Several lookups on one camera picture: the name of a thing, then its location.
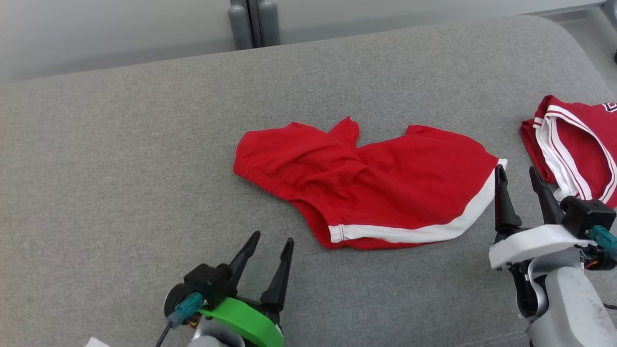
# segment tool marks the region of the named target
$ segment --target gray floor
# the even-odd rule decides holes
[[[545,17],[559,23],[576,38],[608,87],[617,96],[617,64],[613,60],[617,49],[617,30],[600,8]]]

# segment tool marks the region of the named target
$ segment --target red and white clothing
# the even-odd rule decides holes
[[[498,159],[471,138],[411,125],[357,148],[359,134],[349,117],[330,132],[299,123],[248,132],[234,172],[293,204],[327,248],[449,240],[492,201]]]
[[[558,200],[571,195],[617,207],[615,111],[615,103],[570,104],[548,95],[523,122],[523,143],[541,177],[559,185]]]

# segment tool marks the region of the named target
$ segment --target black cable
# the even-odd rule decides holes
[[[161,344],[163,343],[163,340],[167,336],[167,333],[172,328],[172,325],[173,325],[173,323],[171,323],[171,322],[167,323],[167,326],[165,327],[165,330],[163,330],[163,333],[160,334],[159,342],[157,342],[156,346],[154,346],[154,347],[160,347],[161,346]]]

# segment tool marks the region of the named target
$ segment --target folded red jersey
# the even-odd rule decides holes
[[[523,143],[541,177],[559,185],[558,200],[572,195],[617,207],[615,111],[615,103],[570,104],[548,95],[523,122]]]
[[[411,125],[357,148],[359,134],[349,117],[330,132],[299,123],[248,132],[234,172],[292,203],[327,248],[449,240],[492,201],[498,159],[471,138]]]

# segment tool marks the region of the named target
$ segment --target gray fabric surface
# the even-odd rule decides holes
[[[538,225],[518,129],[550,93],[614,101],[574,39],[537,17],[0,86],[0,346],[153,345],[168,290],[200,262],[230,261],[254,230],[239,286],[254,299],[296,240],[288,346],[526,346],[512,279],[489,266],[492,205],[452,241],[328,251],[288,203],[231,168],[248,130],[327,130],[351,115],[365,144],[420,123],[507,158],[515,207]],[[601,275],[600,296],[617,303],[615,274]],[[165,345],[191,335],[172,331]]]

